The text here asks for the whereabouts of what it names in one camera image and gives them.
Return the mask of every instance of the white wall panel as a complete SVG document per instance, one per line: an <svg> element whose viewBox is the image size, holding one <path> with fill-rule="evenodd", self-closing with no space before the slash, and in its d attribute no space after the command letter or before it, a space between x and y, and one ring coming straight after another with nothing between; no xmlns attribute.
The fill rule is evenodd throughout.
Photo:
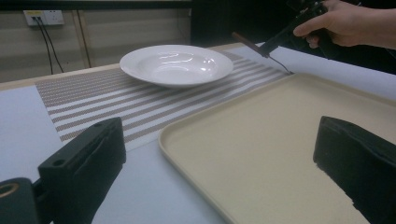
<svg viewBox="0 0 396 224"><path fill-rule="evenodd" d="M95 66L118 63L126 53L147 46L189 44L187 10L85 11Z"/></svg>
<svg viewBox="0 0 396 224"><path fill-rule="evenodd" d="M162 44L189 44L187 9L63 11L65 25L47 26L65 72L118 63L134 50ZM79 26L86 43L81 41ZM54 73L60 73L52 57ZM22 11L0 12L0 82L50 75L50 63L38 27L29 27Z"/></svg>

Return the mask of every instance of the beige tray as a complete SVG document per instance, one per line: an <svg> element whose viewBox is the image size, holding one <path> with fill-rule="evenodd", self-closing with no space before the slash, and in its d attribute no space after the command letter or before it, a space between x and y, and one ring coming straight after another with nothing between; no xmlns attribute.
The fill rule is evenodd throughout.
<svg viewBox="0 0 396 224"><path fill-rule="evenodd" d="M230 223L368 223L312 160L321 116L396 143L396 102L309 75L173 123L159 142Z"/></svg>

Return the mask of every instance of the electrical cable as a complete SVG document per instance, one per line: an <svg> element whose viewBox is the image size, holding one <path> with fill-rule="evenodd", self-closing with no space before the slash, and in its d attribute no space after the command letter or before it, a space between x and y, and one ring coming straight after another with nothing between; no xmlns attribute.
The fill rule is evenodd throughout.
<svg viewBox="0 0 396 224"><path fill-rule="evenodd" d="M186 37L186 35L184 34L184 32L181 30L181 28L180 28L180 9L178 8L178 9L176 9L176 11L177 11L177 29L178 29L178 31L180 32L180 34L181 34L181 36L182 36L182 38L183 38L183 40L184 40L184 42L186 43L186 44L188 44L189 43L189 41L187 40L187 37Z"/></svg>
<svg viewBox="0 0 396 224"><path fill-rule="evenodd" d="M38 27L40 28L41 34L43 35L44 41L46 42L47 46L47 53L49 55L49 66L50 66L50 73L53 75L53 67L52 67L52 60L50 58L50 48L49 48L49 43L47 42L47 38L44 35L43 28L41 28L40 22L38 22L38 19L36 17L32 18L35 22L37 22Z"/></svg>
<svg viewBox="0 0 396 224"><path fill-rule="evenodd" d="M289 74L291 74L291 75L294 74L294 73L291 72L285 65L283 65L283 63L277 61L275 58L273 58L273 57L271 57L271 56L268 56L268 58L271 59L272 61L274 61L274 62L280 64Z"/></svg>
<svg viewBox="0 0 396 224"><path fill-rule="evenodd" d="M47 29L46 29L46 26L44 25L44 22L41 20L41 18L38 18L38 20L41 22L41 24L43 26L43 29L44 29L44 32L46 33L46 35L47 35L47 37L49 39L49 43L50 43L50 45L52 47L52 51L53 51L53 55L55 56L56 63L59 65L59 68L61 68L61 71L64 72L64 70L61 67L61 64L59 63L58 57L56 56L55 47L53 47L52 41L50 39L50 35L49 35L49 33L47 32Z"/></svg>

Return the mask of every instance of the dark background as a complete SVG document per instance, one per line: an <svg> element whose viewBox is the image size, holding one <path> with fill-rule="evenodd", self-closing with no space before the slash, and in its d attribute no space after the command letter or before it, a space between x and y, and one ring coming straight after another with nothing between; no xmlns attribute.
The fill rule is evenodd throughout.
<svg viewBox="0 0 396 224"><path fill-rule="evenodd" d="M199 47L237 42L231 37L237 32L260 43L285 28L298 14L289 8L286 0L192 0L191 44ZM362 0L365 7L395 8L394 0ZM295 49L290 43L282 47ZM299 51L323 57L319 49L308 46ZM356 46L341 48L336 61L351 63L396 74L396 59L385 49Z"/></svg>

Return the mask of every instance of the human hand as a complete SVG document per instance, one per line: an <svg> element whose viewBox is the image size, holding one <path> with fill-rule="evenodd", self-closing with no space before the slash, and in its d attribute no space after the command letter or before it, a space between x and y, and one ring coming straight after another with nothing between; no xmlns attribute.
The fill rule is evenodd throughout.
<svg viewBox="0 0 396 224"><path fill-rule="evenodd" d="M363 16L372 9L358 7L339 0L325 0L323 6L328 12L297 26L293 33L306 37L311 48L317 48L319 37L310 33L318 29L326 29L334 44L351 47L364 43L364 37L370 32L365 27Z"/></svg>

